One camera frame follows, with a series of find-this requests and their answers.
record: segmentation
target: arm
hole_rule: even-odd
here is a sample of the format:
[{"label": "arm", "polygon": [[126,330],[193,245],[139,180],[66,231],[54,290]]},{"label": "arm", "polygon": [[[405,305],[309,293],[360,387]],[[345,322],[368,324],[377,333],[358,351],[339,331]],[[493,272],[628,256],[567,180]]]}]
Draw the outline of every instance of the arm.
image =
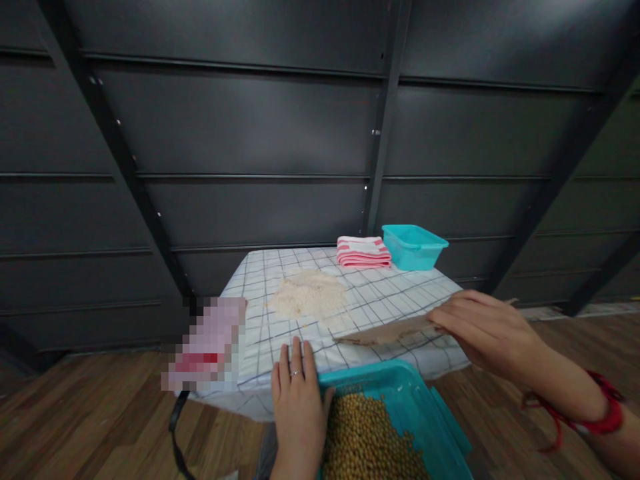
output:
[{"label": "arm", "polygon": [[[476,291],[454,294],[428,318],[452,334],[476,365],[525,384],[576,422],[602,420],[606,397],[585,370],[552,350],[516,309]],[[620,430],[588,435],[599,458],[625,479],[640,478],[640,420],[623,406]]]},{"label": "arm", "polygon": [[327,436],[327,420],[335,389],[320,397],[318,375],[309,342],[304,344],[304,371],[300,338],[293,338],[291,370],[289,347],[280,348],[280,362],[271,372],[271,396],[278,453],[272,480],[313,480],[320,468]]}]

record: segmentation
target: flour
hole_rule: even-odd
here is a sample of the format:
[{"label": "flour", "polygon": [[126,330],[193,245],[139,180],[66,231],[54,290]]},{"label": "flour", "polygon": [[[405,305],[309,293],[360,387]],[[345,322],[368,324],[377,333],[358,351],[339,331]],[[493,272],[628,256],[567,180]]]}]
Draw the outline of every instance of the flour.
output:
[{"label": "flour", "polygon": [[346,291],[337,278],[327,273],[302,270],[283,280],[269,306],[282,320],[310,316],[324,326],[335,327],[345,310]]}]

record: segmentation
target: finger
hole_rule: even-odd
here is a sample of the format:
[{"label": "finger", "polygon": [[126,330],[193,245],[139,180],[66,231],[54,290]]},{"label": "finger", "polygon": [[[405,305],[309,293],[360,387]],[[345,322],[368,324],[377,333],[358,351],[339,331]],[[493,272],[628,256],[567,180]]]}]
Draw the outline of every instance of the finger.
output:
[{"label": "finger", "polygon": [[480,330],[474,324],[447,312],[445,307],[431,310],[427,314],[427,318],[446,328],[452,335],[459,336],[478,350],[492,349],[497,346],[497,340],[494,337]]},{"label": "finger", "polygon": [[278,366],[278,362],[273,364],[273,370],[271,370],[271,398],[274,405],[280,398],[280,366]]},{"label": "finger", "polygon": [[318,382],[318,371],[315,369],[315,359],[311,344],[305,340],[305,380],[308,382]]},{"label": "finger", "polygon": [[460,345],[460,348],[462,348],[463,352],[465,352],[465,355],[472,362],[472,364],[484,368],[485,362],[482,353],[480,353],[476,348],[472,347],[470,344],[468,344],[468,342],[462,340],[462,338],[458,337],[457,335],[453,335],[453,338],[455,338],[456,342],[458,342],[458,345]]},{"label": "finger", "polygon": [[509,305],[507,305],[503,301],[500,301],[497,298],[493,298],[492,296],[487,295],[486,293],[480,293],[476,290],[462,290],[454,293],[451,296],[451,298],[473,300],[478,303],[481,303],[482,305],[486,305],[488,307],[497,307],[501,309],[506,309],[509,307]]},{"label": "finger", "polygon": [[513,316],[510,313],[473,300],[451,299],[451,302],[445,306],[445,310],[464,318],[493,336],[498,336],[508,324],[513,322]]},{"label": "finger", "polygon": [[329,412],[331,411],[331,401],[335,394],[335,388],[331,387],[325,392],[325,398],[322,402],[322,410],[325,414],[325,421],[329,421]]},{"label": "finger", "polygon": [[280,348],[280,391],[286,393],[291,385],[291,376],[289,374],[289,346],[286,343]]},{"label": "finger", "polygon": [[300,338],[293,338],[293,352],[291,354],[291,374],[293,372],[300,372],[291,378],[291,383],[303,382],[305,376],[302,372],[302,348],[300,347]]}]

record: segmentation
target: cardboard piece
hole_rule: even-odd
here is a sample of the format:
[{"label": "cardboard piece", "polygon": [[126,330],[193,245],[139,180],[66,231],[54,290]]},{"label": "cardboard piece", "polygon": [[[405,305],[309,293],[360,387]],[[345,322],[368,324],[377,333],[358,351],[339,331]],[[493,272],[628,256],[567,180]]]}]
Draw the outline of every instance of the cardboard piece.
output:
[{"label": "cardboard piece", "polygon": [[362,345],[368,347],[371,345],[382,345],[392,343],[404,337],[415,335],[416,333],[431,330],[436,324],[427,320],[426,315],[419,315],[406,320],[399,320],[392,323],[374,327],[368,330],[362,330],[344,337],[335,338],[336,343],[350,343],[352,345]]}]

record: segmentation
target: teal plastic tray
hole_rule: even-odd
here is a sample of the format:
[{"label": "teal plastic tray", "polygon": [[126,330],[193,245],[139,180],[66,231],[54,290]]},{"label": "teal plastic tray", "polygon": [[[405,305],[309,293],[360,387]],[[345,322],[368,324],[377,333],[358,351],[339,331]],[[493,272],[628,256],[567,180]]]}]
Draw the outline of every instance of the teal plastic tray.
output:
[{"label": "teal plastic tray", "polygon": [[400,270],[431,270],[449,242],[417,225],[383,225],[385,246]]},{"label": "teal plastic tray", "polygon": [[471,444],[435,389],[429,390],[418,371],[402,360],[390,360],[320,375],[320,388],[336,388],[336,396],[362,392],[384,402],[391,424],[402,436],[414,435],[413,447],[433,480],[472,479],[465,462]]}]

